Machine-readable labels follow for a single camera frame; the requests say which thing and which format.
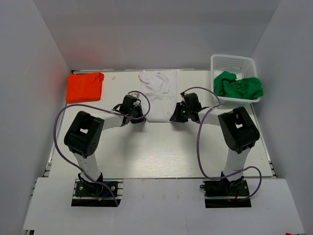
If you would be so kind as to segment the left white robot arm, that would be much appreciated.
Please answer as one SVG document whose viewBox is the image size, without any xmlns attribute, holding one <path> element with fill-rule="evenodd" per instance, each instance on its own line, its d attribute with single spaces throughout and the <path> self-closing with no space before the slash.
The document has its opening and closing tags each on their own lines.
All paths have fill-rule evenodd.
<svg viewBox="0 0 313 235">
<path fill-rule="evenodd" d="M 86 188 L 92 195 L 99 195 L 103 191 L 103 174 L 95 157 L 101 133 L 128 123 L 145 121 L 141 100 L 138 96 L 130 94 L 111 111 L 95 115 L 85 111 L 77 113 L 65 135 L 64 144 L 75 156 L 81 170 L 79 179 L 82 183 L 87 183 Z"/>
</svg>

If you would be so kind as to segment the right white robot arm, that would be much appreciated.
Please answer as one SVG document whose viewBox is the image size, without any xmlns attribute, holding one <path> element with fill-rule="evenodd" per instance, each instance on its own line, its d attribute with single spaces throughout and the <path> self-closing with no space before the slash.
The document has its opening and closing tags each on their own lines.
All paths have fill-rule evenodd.
<svg viewBox="0 0 313 235">
<path fill-rule="evenodd" d="M 243 181 L 243 171 L 247 156 L 260 138 L 259 130 L 252 121 L 245 107 L 237 107 L 221 113 L 217 106 L 204 111 L 196 93 L 181 93 L 182 101 L 176 104 L 170 122 L 186 123 L 189 120 L 199 124 L 196 140 L 198 164 L 202 173 L 200 160 L 200 136 L 205 124 L 221 128 L 224 141 L 228 147 L 228 155 L 221 176 L 210 180 L 220 180 L 221 190 L 226 195 L 233 195 Z"/>
</svg>

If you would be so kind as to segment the white t shirt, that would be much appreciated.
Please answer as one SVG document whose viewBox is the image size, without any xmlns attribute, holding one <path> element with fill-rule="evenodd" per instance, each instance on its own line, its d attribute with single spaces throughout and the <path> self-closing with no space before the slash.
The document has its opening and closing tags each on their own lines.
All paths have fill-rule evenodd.
<svg viewBox="0 0 313 235">
<path fill-rule="evenodd" d="M 141 92 L 146 95 L 141 106 L 148 122 L 169 122 L 177 103 L 176 70 L 144 70 L 139 75 Z"/>
</svg>

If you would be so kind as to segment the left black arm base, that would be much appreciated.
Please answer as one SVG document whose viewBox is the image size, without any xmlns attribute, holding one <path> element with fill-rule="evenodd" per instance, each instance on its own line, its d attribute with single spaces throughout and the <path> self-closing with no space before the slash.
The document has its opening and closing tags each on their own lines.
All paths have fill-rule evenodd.
<svg viewBox="0 0 313 235">
<path fill-rule="evenodd" d="M 113 192 L 117 204 L 109 190 L 100 186 L 93 189 L 83 184 L 79 179 L 75 180 L 73 196 L 71 200 L 72 207 L 118 207 L 123 194 L 123 180 L 106 179 L 105 183 Z"/>
</svg>

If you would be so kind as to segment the green t shirt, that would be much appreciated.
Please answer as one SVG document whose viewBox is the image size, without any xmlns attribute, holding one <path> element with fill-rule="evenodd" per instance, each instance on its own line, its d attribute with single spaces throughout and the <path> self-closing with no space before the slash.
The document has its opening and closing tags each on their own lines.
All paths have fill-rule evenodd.
<svg viewBox="0 0 313 235">
<path fill-rule="evenodd" d="M 257 77 L 237 79 L 236 74 L 223 71 L 213 80 L 217 96 L 255 100 L 264 95 L 262 83 Z"/>
</svg>

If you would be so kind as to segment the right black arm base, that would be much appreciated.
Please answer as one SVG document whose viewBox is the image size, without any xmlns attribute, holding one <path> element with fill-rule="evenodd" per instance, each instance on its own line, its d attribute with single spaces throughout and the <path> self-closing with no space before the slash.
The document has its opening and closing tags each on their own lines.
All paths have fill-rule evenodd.
<svg viewBox="0 0 313 235">
<path fill-rule="evenodd" d="M 200 189 L 207 209 L 251 208 L 250 198 L 245 199 L 250 196 L 246 180 L 231 188 L 222 181 L 203 181 Z"/>
</svg>

